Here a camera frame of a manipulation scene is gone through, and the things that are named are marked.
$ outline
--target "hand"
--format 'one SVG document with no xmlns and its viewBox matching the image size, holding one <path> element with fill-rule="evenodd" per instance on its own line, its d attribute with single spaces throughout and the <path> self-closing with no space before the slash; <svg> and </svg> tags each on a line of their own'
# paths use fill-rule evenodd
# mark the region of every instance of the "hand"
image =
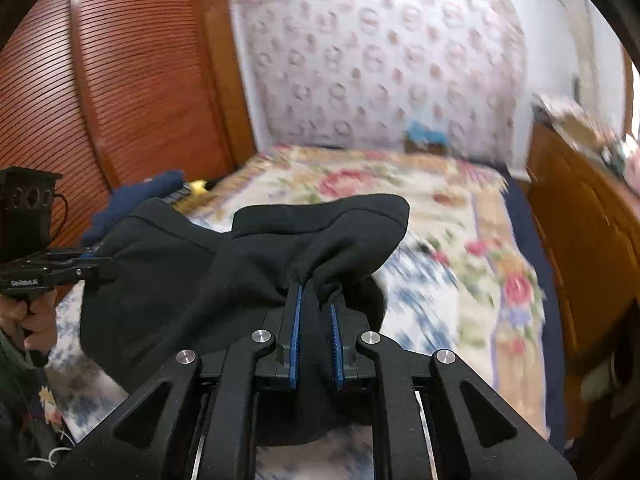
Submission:
<svg viewBox="0 0 640 480">
<path fill-rule="evenodd" d="M 48 352 L 58 341 L 55 300 L 52 290 L 33 300 L 28 309 L 24 301 L 0 295 L 0 328 L 20 350 Z M 24 338 L 22 329 L 33 333 Z"/>
</svg>

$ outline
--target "floral blanket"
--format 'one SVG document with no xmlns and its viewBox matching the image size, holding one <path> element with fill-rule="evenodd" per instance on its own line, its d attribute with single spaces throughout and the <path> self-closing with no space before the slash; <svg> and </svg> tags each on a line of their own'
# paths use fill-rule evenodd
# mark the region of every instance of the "floral blanket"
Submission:
<svg viewBox="0 0 640 480">
<path fill-rule="evenodd" d="M 375 274 L 386 294 L 381 332 L 403 348 L 456 351 L 540 434 L 545 423 L 542 291 L 518 251 L 494 170 L 433 155 L 281 146 L 257 155 L 191 216 L 229 230 L 253 204 L 326 202 L 395 193 L 411 206 L 408 232 Z M 58 345 L 47 369 L 68 426 L 82 438 L 124 391 L 79 347 L 82 288 L 58 308 Z M 257 478 L 370 479 L 370 428 L 331 431 L 304 446 L 259 449 Z"/>
</svg>

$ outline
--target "wall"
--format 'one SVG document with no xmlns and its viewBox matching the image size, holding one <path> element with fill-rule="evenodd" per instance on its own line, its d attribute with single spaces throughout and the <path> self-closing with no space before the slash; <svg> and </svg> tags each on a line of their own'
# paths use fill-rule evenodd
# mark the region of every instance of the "wall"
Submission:
<svg viewBox="0 0 640 480">
<path fill-rule="evenodd" d="M 524 29 L 528 51 L 527 81 L 514 117 L 514 167 L 524 168 L 529 149 L 531 93 L 571 95 L 571 77 L 577 72 L 577 58 L 564 7 L 558 0 L 512 1 Z M 234 32 L 256 143 L 262 150 L 270 144 L 270 137 L 238 12 L 234 13 Z"/>
<path fill-rule="evenodd" d="M 598 73 L 599 112 L 603 121 L 621 132 L 625 120 L 626 82 L 622 44 L 600 11 L 589 1 Z"/>
</svg>

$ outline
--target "wallpaper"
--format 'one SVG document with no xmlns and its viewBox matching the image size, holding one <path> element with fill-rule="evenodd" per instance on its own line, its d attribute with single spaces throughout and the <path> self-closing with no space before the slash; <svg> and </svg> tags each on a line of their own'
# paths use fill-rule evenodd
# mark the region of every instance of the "wallpaper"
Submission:
<svg viewBox="0 0 640 480">
<path fill-rule="evenodd" d="M 274 142 L 401 150 L 408 122 L 511 162 L 525 78 L 511 0 L 236 0 Z"/>
</svg>

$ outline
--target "black garment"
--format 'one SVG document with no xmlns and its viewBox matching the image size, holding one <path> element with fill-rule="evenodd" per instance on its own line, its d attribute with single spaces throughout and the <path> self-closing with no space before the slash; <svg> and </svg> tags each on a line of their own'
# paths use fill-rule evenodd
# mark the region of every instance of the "black garment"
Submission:
<svg viewBox="0 0 640 480">
<path fill-rule="evenodd" d="M 404 199 L 383 194 L 250 206 L 217 233 L 149 200 L 97 251 L 118 262 L 119 277 L 85 290 L 82 348 L 132 392 L 181 349 L 206 354 L 261 328 L 267 310 L 301 284 L 293 420 L 258 435 L 271 445 L 313 440 L 353 414 L 335 387 L 331 305 L 346 308 L 347 297 L 379 328 L 383 297 L 370 274 L 404 237 L 408 213 Z"/>
</svg>

